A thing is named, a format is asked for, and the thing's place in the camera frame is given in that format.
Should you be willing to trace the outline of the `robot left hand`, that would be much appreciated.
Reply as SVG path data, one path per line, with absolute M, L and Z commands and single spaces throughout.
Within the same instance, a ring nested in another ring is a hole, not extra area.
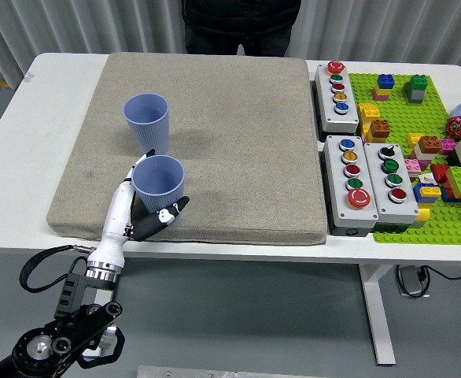
M 112 197 L 87 270 L 121 272 L 126 241 L 143 241 L 175 222 L 190 201 L 183 194 L 185 177 L 183 164 L 174 157 L 151 150 L 138 159 Z

